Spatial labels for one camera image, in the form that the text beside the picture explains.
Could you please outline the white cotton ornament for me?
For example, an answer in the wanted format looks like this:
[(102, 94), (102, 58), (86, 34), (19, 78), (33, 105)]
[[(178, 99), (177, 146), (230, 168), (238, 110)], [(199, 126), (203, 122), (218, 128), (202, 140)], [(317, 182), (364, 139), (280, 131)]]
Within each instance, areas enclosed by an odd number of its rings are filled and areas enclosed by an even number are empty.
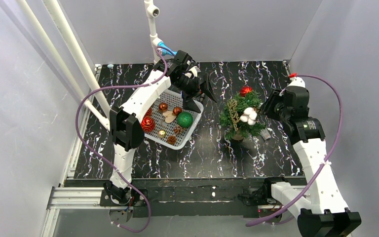
[(249, 126), (256, 124), (258, 113), (252, 107), (248, 107), (243, 111), (243, 114), (239, 117), (241, 122), (247, 123)]

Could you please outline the red glitter ornament ball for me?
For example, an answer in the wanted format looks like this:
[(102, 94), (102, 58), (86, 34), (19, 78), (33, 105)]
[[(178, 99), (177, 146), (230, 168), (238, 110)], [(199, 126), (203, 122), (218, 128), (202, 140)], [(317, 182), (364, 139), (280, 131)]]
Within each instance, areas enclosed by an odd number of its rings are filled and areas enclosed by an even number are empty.
[(252, 87), (250, 87), (250, 86), (244, 86), (244, 87), (241, 88), (241, 90), (239, 92), (239, 95), (241, 97), (245, 97), (248, 93), (250, 93), (252, 91), (253, 91)]

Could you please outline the small green christmas tree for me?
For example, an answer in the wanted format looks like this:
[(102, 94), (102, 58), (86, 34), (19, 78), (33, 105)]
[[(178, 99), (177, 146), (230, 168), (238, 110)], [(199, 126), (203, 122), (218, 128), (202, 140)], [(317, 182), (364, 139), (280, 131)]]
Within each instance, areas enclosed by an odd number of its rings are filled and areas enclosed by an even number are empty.
[(240, 141), (260, 136), (265, 129), (259, 121), (262, 103), (259, 93), (254, 90), (227, 100), (219, 117), (220, 126), (225, 129), (224, 138)]

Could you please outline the gold merry christmas sign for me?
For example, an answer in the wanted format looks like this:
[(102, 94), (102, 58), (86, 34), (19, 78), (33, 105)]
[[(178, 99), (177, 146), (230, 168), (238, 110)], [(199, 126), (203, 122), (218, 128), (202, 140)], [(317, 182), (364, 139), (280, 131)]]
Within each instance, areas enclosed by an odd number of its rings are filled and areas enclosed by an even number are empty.
[(227, 108), (229, 112), (229, 117), (231, 119), (234, 131), (238, 131), (238, 125), (237, 123), (240, 120), (238, 111), (237, 111), (237, 100), (236, 99), (231, 99), (227, 102)]

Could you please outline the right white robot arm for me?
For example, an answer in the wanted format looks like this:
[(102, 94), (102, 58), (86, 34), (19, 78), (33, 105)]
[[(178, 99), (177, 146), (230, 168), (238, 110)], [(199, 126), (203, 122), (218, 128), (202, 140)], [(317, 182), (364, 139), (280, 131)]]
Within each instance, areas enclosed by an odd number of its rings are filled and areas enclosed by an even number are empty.
[(282, 212), (296, 219), (303, 237), (349, 237), (362, 223), (350, 210), (337, 186), (327, 156), (325, 133), (320, 121), (308, 115), (309, 91), (301, 86), (275, 89), (261, 106), (269, 119), (282, 123), (299, 157), (307, 181), (298, 191), (283, 179), (269, 181), (268, 196), (279, 201)]

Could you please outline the orange shiny ornament ball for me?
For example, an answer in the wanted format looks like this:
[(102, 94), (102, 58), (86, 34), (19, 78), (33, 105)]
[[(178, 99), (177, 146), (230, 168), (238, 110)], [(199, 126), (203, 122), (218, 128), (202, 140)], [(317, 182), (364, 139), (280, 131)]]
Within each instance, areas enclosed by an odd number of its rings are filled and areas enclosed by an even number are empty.
[(183, 112), (183, 109), (181, 107), (175, 107), (172, 112), (174, 116), (178, 116), (180, 113)]

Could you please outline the green glitter ornament ball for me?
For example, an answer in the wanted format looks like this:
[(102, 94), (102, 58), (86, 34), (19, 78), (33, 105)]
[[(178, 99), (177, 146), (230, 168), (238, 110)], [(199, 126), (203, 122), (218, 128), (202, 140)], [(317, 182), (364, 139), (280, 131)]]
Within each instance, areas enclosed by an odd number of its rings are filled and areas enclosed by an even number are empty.
[(189, 112), (181, 112), (178, 114), (176, 120), (177, 124), (182, 128), (189, 128), (193, 124), (193, 116)]

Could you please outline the wooden heart ornament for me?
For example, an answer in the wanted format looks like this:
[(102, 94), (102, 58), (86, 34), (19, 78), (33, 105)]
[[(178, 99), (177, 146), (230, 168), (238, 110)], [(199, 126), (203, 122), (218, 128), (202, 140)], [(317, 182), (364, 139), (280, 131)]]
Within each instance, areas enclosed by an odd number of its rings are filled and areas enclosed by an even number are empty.
[(172, 123), (176, 119), (176, 115), (173, 113), (173, 111), (165, 111), (162, 113), (162, 115), (165, 117), (165, 122), (167, 124)]

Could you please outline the white plastic basket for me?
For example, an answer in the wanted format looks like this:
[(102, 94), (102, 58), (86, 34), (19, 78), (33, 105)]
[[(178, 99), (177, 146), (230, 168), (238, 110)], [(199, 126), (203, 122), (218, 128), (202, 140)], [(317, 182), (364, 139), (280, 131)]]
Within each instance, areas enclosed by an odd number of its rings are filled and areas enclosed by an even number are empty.
[[(150, 132), (150, 133), (146, 133), (145, 134), (145, 137), (149, 140), (152, 140), (156, 143), (159, 143), (161, 145), (164, 145), (168, 148), (171, 148), (173, 150), (180, 150), (182, 149), (186, 142), (191, 138), (195, 128), (197, 127), (198, 125), (198, 122), (200, 121), (201, 119), (201, 115), (202, 113), (196, 113), (196, 112), (192, 112), (192, 111), (187, 111), (189, 113), (192, 114), (193, 116), (193, 124), (191, 127), (189, 128), (185, 128), (185, 130), (183, 131), (183, 133), (177, 135), (174, 133), (173, 131), (173, 128), (178, 125), (177, 124), (177, 120), (174, 120), (172, 123), (169, 123), (167, 124), (164, 120), (165, 120), (165, 117), (162, 115), (162, 112), (159, 111), (159, 104), (160, 103), (166, 103), (168, 105), (168, 109), (169, 110), (173, 110), (175, 107), (181, 107), (182, 106), (182, 103), (183, 103), (183, 100), (181, 98), (181, 94), (180, 93), (177, 93), (177, 92), (174, 92), (172, 90), (165, 90), (156, 100), (155, 102), (152, 104), (151, 108), (152, 108), (152, 118), (155, 120), (155, 129)], [(166, 136), (165, 138), (159, 138), (157, 133), (159, 130), (161, 129), (164, 129), (166, 131)], [(167, 138), (168, 136), (170, 135), (174, 135), (177, 137), (177, 142), (175, 145), (170, 145), (167, 143)]]

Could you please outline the frosted pine cone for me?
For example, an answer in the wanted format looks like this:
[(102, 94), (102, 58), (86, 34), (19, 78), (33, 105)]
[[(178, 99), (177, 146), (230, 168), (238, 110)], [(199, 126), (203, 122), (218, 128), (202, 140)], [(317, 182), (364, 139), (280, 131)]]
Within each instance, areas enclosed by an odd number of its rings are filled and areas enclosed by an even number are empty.
[(176, 125), (174, 128), (173, 128), (173, 131), (175, 134), (179, 135), (181, 133), (183, 133), (185, 129), (179, 125)]

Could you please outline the red patterned ornament ball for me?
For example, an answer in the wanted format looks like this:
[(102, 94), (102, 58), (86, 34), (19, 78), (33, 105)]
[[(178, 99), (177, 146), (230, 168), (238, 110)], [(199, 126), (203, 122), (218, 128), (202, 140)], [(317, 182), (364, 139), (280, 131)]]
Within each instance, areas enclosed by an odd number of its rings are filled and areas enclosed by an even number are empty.
[(149, 109), (146, 111), (145, 116), (146, 116), (146, 117), (151, 117), (151, 116), (152, 116), (152, 108), (149, 108)]

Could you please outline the gold ornament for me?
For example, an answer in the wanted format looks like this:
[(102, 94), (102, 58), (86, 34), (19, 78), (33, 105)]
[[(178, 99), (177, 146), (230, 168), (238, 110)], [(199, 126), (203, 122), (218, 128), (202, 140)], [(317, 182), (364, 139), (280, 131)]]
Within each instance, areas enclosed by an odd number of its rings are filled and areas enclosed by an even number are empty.
[(161, 129), (161, 130), (158, 131), (157, 135), (158, 135), (159, 138), (165, 138), (166, 131), (164, 129)]

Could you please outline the thick white diagonal pole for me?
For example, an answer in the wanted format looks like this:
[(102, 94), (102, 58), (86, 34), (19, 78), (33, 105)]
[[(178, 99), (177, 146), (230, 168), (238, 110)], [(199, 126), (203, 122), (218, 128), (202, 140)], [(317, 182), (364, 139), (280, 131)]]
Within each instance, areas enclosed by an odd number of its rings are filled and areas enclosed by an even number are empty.
[(61, 9), (59, 2), (57, 0), (45, 0), (43, 3), (56, 27), (58, 28), (83, 77), (88, 83), (88, 86), (92, 90), (99, 89), (100, 86), (86, 60), (86, 57), (73, 33), (72, 28), (67, 21), (67, 18)]

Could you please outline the thin white diagonal pole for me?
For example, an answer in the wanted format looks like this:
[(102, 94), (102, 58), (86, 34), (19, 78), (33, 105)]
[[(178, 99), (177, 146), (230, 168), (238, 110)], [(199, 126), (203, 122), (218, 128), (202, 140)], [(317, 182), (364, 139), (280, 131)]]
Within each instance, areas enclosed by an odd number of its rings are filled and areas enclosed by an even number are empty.
[[(49, 50), (51, 57), (57, 62), (57, 64), (60, 66), (60, 69), (65, 74), (65, 76), (68, 79), (69, 84), (73, 87), (75, 93), (79, 96), (79, 99), (83, 99), (85, 97), (85, 94), (81, 90), (80, 86), (78, 85), (77, 81), (75, 80), (75, 77), (73, 76), (72, 72), (68, 68), (67, 64), (59, 54), (58, 50), (54, 46), (53, 42), (51, 41), (50, 37), (46, 33), (45, 29), (35, 16), (34, 12), (28, 5), (28, 3), (25, 0), (17, 0), (17, 3), (19, 4), (20, 8), (22, 9), (23, 13), (27, 16), (28, 20), (30, 21), (33, 28), (38, 33), (38, 36), (42, 40), (42, 42), (45, 44), (47, 49)], [(104, 115), (102, 115), (93, 105), (92, 102), (87, 99), (84, 102), (84, 105), (86, 108), (93, 113), (96, 118), (99, 120), (101, 125), (106, 129), (109, 130), (109, 119), (106, 118)]]

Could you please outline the aluminium frame rail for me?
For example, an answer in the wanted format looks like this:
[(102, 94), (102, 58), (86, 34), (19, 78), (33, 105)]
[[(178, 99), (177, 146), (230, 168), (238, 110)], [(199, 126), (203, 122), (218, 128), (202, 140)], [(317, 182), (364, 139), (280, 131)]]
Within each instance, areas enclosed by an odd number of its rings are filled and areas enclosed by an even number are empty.
[(69, 182), (74, 181), (73, 176), (80, 149), (81, 141), (75, 136), (60, 182), (50, 192), (41, 237), (54, 236), (62, 209), (101, 209), (99, 206), (99, 197), (102, 193), (101, 187), (97, 187), (95, 184), (92, 187), (84, 187), (79, 184), (75, 184), (73, 187), (69, 186)]

